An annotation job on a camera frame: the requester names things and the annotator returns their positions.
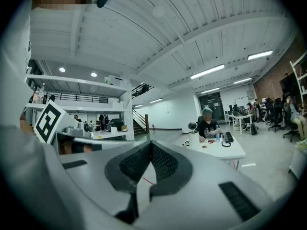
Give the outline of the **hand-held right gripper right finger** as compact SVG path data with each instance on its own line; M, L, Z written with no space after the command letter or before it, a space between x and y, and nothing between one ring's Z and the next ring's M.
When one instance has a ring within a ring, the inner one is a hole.
M260 185L217 157L165 142L150 145L156 184L135 221L140 230L228 230L272 203Z

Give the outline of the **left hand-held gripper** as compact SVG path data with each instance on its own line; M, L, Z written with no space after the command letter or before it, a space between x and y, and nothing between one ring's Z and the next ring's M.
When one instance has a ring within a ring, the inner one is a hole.
M38 139L52 145L58 154L91 153L103 144L142 144L146 141L89 139L88 124L74 118L52 100L48 101L34 126Z

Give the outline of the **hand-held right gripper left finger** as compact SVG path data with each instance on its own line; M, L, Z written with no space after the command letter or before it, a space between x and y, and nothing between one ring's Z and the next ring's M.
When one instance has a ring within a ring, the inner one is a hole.
M137 184L151 162L149 142L61 155L63 167L91 202L132 225L139 217Z

